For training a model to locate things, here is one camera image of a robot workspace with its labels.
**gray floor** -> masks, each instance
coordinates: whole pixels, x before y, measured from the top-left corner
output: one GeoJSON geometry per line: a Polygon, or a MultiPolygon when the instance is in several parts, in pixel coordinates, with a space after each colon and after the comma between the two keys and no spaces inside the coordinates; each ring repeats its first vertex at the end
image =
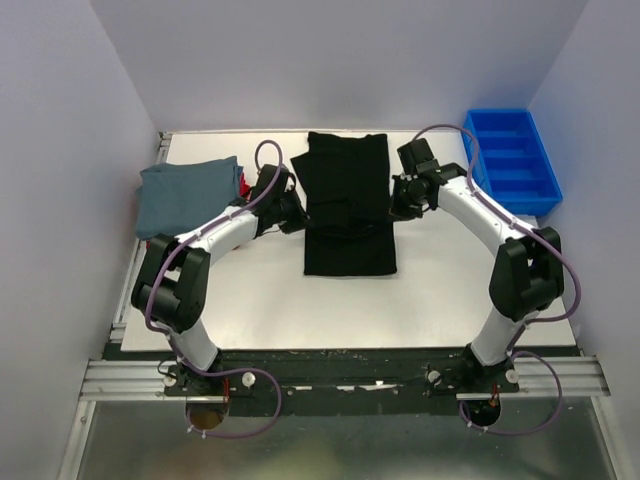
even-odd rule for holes
{"type": "MultiPolygon", "coordinates": [[[[551,400],[505,404],[503,428],[532,426],[551,400]]],[[[529,437],[498,438],[457,417],[284,417],[248,440],[186,433],[184,405],[99,404],[81,479],[606,480],[615,478],[588,399],[568,400],[558,422],[529,437]]],[[[263,419],[230,419],[244,429],[263,419]]]]}

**red cloth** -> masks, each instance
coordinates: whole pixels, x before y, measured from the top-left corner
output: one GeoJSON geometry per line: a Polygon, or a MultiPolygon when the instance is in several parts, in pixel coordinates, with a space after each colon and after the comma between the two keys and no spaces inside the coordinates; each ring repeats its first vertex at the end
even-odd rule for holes
{"type": "Polygon", "coordinates": [[[241,173],[240,174],[240,196],[244,197],[249,190],[251,190],[251,187],[247,182],[245,182],[244,173],[241,173]]]}

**blue plastic bin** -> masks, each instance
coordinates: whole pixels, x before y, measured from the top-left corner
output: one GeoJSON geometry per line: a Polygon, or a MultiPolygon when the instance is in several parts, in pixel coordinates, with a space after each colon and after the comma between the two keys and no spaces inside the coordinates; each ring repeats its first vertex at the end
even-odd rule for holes
{"type": "MultiPolygon", "coordinates": [[[[562,201],[528,110],[469,110],[464,126],[480,144],[473,179],[500,205],[515,214],[540,216],[562,201]]],[[[471,140],[462,138],[471,161],[471,140]]]]}

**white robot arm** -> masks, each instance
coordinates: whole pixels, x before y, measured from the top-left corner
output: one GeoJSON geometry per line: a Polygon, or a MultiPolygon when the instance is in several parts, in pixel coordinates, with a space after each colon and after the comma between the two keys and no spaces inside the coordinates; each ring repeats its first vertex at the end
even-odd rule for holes
{"type": "MultiPolygon", "coordinates": [[[[442,208],[477,236],[496,258],[489,285],[494,306],[480,333],[463,353],[466,362],[463,375],[466,380],[463,381],[472,382],[474,377],[483,374],[484,369],[506,362],[508,351],[525,323],[562,294],[562,266],[546,249],[511,228],[512,225],[479,202],[468,188],[464,169],[455,164],[441,167],[425,140],[413,141],[398,152],[404,174],[394,176],[391,219],[422,217],[425,205],[430,209],[442,208]]],[[[265,166],[256,189],[263,188],[273,174],[273,167],[265,166]]],[[[180,269],[179,279],[163,279],[152,318],[168,328],[170,340],[200,370],[215,369],[219,354],[200,319],[210,265],[234,248],[257,238],[272,225],[278,225],[285,233],[306,225],[306,215],[295,190],[286,189],[291,174],[284,169],[282,175],[284,180],[255,210],[232,216],[239,207],[231,206],[218,217],[228,217],[229,221],[205,235],[200,235],[206,227],[203,225],[177,238],[158,236],[151,241],[132,294],[133,305],[143,311],[150,286],[168,252],[194,234],[198,237],[176,258],[174,269],[180,269]]],[[[493,205],[515,220],[498,204],[493,202],[493,205]]],[[[553,229],[537,233],[560,248],[559,236],[553,229]]]]}

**black garment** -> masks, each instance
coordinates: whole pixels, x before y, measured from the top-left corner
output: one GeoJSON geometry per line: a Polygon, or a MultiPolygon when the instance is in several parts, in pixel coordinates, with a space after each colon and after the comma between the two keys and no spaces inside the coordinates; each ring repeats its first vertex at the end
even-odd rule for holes
{"type": "Polygon", "coordinates": [[[291,159],[311,218],[305,275],[396,273],[387,136],[310,132],[308,141],[309,152],[291,159]]]}

